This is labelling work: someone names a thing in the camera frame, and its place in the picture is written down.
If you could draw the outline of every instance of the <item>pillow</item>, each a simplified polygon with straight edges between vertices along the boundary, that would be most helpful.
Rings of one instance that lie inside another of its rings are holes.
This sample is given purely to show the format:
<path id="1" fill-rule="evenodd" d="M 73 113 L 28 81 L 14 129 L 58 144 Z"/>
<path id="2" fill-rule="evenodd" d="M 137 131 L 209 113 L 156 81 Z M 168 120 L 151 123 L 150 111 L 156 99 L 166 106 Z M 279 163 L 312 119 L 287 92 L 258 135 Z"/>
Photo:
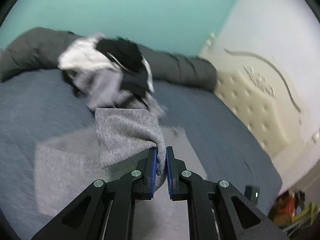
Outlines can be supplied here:
<path id="1" fill-rule="evenodd" d="M 217 71 L 209 61 L 155 51 L 142 45 L 139 50 L 150 65 L 153 79 L 213 92 Z"/>
<path id="2" fill-rule="evenodd" d="M 0 81 L 32 69 L 58 65 L 59 55 L 79 36 L 70 32 L 34 28 L 11 42 L 0 58 Z"/>

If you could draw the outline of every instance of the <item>green wall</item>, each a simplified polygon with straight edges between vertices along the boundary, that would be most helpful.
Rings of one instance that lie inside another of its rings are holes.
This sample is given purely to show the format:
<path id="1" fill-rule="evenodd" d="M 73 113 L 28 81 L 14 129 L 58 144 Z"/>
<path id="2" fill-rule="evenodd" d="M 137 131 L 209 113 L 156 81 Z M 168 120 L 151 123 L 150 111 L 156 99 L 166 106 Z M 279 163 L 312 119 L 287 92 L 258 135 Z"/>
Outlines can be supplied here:
<path id="1" fill-rule="evenodd" d="M 0 28 L 0 47 L 42 26 L 102 32 L 153 49 L 195 55 L 219 33 L 235 0 L 18 0 Z"/>

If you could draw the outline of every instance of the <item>mattress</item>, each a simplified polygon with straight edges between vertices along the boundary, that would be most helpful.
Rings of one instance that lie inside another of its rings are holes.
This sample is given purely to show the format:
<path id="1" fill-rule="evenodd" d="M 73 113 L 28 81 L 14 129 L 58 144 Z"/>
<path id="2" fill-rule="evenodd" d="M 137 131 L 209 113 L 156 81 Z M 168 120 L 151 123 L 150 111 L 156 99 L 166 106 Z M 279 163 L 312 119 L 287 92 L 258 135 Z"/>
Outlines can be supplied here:
<path id="1" fill-rule="evenodd" d="M 227 179 L 242 193 L 246 184 L 259 185 L 258 208 L 267 214 L 282 182 L 247 128 L 213 93 L 167 82 L 154 87 L 166 111 L 160 125 L 184 129 L 208 180 Z M 94 116 L 60 70 L 40 70 L 0 83 L 0 124 L 0 208 L 19 237 L 31 239 L 52 218 L 37 208 L 37 144 L 87 129 Z"/>

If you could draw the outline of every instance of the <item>wall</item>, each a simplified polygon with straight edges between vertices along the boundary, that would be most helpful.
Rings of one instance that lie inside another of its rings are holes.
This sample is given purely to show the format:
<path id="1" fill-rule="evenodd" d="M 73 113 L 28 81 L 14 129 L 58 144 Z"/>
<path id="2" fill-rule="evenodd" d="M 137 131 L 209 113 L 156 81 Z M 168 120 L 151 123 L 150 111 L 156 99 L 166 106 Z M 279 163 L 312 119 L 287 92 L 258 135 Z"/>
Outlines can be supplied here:
<path id="1" fill-rule="evenodd" d="M 235 0 L 18 0 L 0 28 L 0 47 L 35 26 L 103 32 L 154 49 L 195 55 L 218 33 Z"/>
<path id="2" fill-rule="evenodd" d="M 320 24 L 304 0 L 237 0 L 214 44 L 222 47 L 272 56 L 308 108 L 303 139 L 319 130 Z"/>

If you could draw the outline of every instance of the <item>tufted headboard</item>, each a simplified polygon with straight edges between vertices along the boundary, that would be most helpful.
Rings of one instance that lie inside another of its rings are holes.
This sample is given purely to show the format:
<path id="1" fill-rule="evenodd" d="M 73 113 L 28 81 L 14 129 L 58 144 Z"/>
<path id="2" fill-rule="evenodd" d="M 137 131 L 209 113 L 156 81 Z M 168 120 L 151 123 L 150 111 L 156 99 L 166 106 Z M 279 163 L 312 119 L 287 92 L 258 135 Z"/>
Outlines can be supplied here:
<path id="1" fill-rule="evenodd" d="M 205 46 L 199 56 L 217 69 L 216 96 L 247 126 L 284 176 L 305 146 L 300 133 L 304 105 L 287 73 L 274 60 L 251 52 L 215 53 Z"/>

